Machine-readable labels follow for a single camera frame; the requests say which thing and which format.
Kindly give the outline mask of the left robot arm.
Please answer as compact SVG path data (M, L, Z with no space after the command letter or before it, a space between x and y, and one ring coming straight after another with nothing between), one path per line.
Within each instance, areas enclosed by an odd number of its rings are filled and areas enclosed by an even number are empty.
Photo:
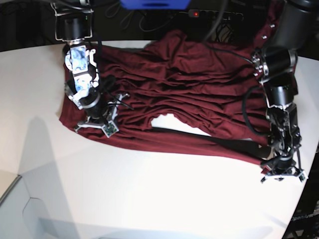
M295 69L297 50L304 44L318 14L317 0L274 0L257 34L261 40L256 43L252 62L259 85L251 87L244 95L242 112L247 127L256 135L266 136L273 151L273 157L260 164L264 174L262 183L268 179L291 178L304 182L308 178L301 160L294 161L295 156L300 157L302 141L294 103L298 94ZM257 131L248 119L246 103L257 89L264 92L269 132Z

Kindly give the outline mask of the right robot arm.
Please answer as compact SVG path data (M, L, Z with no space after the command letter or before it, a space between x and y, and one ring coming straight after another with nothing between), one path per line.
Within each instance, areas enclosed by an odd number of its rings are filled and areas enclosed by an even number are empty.
M55 38L65 43L64 66L68 70L64 84L65 102L61 121L75 132L90 128L101 130L106 137L119 132L118 107L128 93L111 93L116 78L101 76L102 43L93 46L94 3L90 0L53 0Z

